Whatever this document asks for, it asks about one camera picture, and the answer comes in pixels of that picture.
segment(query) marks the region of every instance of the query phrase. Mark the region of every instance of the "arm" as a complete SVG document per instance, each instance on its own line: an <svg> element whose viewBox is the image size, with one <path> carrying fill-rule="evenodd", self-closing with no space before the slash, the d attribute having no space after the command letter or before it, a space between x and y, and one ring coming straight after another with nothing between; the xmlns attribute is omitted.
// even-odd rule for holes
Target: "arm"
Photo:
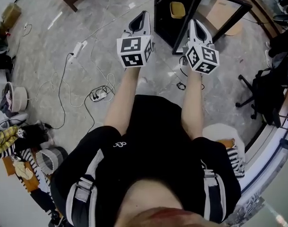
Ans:
<svg viewBox="0 0 288 227"><path fill-rule="evenodd" d="M108 109L104 125L116 128L121 135L126 133L133 109L140 68L127 68L119 90Z"/></svg>
<svg viewBox="0 0 288 227"><path fill-rule="evenodd" d="M202 109L202 76L189 69L181 121L191 140L203 135Z"/></svg>

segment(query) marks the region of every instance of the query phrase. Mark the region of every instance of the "black shirt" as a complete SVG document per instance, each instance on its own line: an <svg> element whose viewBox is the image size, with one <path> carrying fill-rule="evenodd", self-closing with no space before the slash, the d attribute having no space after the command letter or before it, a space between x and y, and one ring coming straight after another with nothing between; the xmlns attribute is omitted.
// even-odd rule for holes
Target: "black shirt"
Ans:
<svg viewBox="0 0 288 227"><path fill-rule="evenodd" d="M96 226L114 226L129 187L141 179L167 185L183 208L203 216L204 172L201 160L219 174L226 191L226 217L240 198L225 146L197 138L190 140L181 126L181 108L158 96L135 97L127 133L103 126L85 135L55 172L51 193L65 216L65 202L72 184L82 177L99 149L104 158L95 174L97 186Z"/></svg>

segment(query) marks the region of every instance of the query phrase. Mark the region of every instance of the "chin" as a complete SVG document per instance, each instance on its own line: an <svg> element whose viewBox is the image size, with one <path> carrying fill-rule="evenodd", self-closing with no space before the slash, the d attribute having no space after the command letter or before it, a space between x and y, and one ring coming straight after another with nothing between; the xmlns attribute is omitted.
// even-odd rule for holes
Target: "chin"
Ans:
<svg viewBox="0 0 288 227"><path fill-rule="evenodd" d="M173 208L154 208L139 213L125 227L219 227L199 214Z"/></svg>

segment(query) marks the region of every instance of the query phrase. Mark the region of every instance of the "white bucket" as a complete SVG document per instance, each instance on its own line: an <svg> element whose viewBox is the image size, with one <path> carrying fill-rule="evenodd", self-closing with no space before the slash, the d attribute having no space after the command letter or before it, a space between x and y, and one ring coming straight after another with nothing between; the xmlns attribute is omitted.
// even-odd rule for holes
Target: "white bucket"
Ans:
<svg viewBox="0 0 288 227"><path fill-rule="evenodd" d="M11 112L24 111L27 106L27 92L24 87L16 87L11 82L7 82L5 87L9 87L12 99Z"/></svg>

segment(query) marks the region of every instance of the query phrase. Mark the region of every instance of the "office chair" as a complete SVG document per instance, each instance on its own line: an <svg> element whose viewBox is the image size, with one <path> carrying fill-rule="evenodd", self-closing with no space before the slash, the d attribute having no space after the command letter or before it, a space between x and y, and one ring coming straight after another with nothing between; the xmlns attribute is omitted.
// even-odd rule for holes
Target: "office chair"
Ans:
<svg viewBox="0 0 288 227"><path fill-rule="evenodd" d="M250 85L250 83L244 78L243 75L239 75L238 76L238 79L239 80L243 80L244 83L247 85L247 87L250 89L250 91L252 92L252 96L250 98L248 98L246 101L244 101L243 103L236 103L235 104L235 107L237 108L241 108L245 105L247 105L248 103L252 102L253 100L255 100L256 96L257 96L257 91L255 89L256 85L253 85L252 83L252 86ZM254 109L254 114L251 115L251 119L256 119L257 118L257 107L254 106L254 104L251 104L251 107Z"/></svg>
<svg viewBox="0 0 288 227"><path fill-rule="evenodd" d="M254 104L251 105L254 109L251 119L256 119L257 113L261 113L266 122L271 125L274 119L277 118L276 114L284 102L284 88L280 85L272 70L265 76L261 76L262 73L263 71L257 73L252 85L242 75L238 76L238 79L244 81L250 89L252 96L243 103L236 103L235 106L241 108L254 101Z"/></svg>

